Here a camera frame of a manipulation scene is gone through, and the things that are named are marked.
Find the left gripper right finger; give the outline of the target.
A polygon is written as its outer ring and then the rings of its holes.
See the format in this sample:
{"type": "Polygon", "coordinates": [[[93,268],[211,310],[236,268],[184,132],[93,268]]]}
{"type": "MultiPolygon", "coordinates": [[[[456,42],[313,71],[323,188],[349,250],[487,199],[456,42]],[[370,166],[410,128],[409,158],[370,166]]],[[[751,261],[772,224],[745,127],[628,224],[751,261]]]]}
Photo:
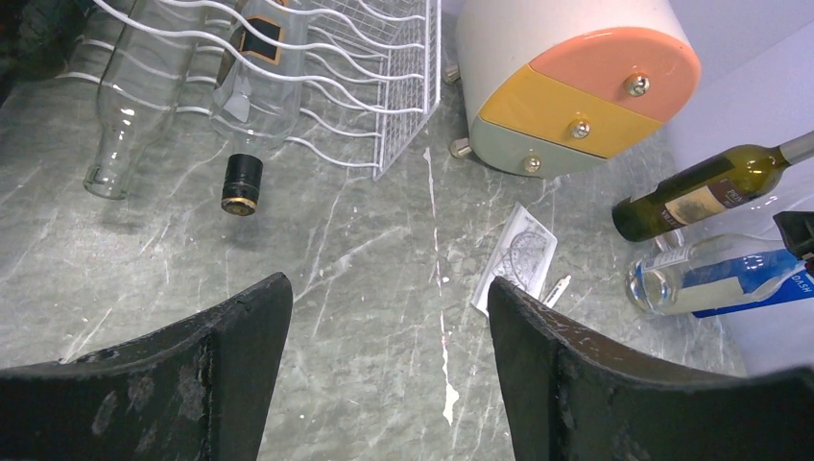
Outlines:
{"type": "Polygon", "coordinates": [[[813,370],[692,369],[587,328],[498,278],[488,312],[518,460],[809,460],[813,370]]]}

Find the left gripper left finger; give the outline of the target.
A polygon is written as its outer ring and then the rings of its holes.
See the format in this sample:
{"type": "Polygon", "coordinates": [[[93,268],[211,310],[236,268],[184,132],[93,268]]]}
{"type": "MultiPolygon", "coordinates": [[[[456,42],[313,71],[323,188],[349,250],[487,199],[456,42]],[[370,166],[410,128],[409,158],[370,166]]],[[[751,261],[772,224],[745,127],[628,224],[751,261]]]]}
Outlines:
{"type": "Polygon", "coordinates": [[[273,274],[67,363],[1,373],[5,460],[253,460],[293,311],[273,274]]]}

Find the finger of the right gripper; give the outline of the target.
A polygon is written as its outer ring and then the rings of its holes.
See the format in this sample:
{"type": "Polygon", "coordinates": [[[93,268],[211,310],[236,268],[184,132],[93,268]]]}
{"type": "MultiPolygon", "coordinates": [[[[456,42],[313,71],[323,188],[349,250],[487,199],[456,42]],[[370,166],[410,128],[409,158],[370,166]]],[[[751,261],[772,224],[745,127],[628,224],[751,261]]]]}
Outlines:
{"type": "Polygon", "coordinates": [[[773,216],[782,242],[797,260],[813,259],[813,211],[782,211],[773,216]]]}

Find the blue clear square bottle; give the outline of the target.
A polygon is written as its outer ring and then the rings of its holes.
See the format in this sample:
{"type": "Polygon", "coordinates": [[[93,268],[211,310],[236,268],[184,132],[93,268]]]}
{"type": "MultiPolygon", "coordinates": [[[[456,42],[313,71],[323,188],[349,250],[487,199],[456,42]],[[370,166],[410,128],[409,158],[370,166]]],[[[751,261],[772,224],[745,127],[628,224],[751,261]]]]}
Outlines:
{"type": "Polygon", "coordinates": [[[708,301],[707,308],[693,315],[705,318],[772,306],[813,297],[813,272],[786,250],[744,255],[688,271],[683,286],[722,289],[730,292],[721,301],[708,301]]]}

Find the dark green wine bottle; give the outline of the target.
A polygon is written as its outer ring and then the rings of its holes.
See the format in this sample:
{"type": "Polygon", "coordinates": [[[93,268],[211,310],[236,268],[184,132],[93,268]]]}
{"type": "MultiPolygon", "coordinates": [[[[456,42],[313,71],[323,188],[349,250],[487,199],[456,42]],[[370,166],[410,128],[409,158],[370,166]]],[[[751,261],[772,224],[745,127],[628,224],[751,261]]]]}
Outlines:
{"type": "Polygon", "coordinates": [[[735,146],[619,202],[612,221],[626,240],[646,241],[768,194],[788,168],[812,157],[812,132],[772,148],[735,146]]]}

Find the clear bottle cream label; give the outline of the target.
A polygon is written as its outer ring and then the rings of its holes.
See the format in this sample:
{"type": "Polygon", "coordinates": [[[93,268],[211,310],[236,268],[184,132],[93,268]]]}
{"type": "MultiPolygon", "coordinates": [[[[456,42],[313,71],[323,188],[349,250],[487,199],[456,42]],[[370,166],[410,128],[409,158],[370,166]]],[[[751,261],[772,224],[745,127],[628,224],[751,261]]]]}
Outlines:
{"type": "Polygon", "coordinates": [[[723,234],[635,262],[627,294],[653,314],[700,312],[766,301],[803,269],[780,240],[723,234]]]}

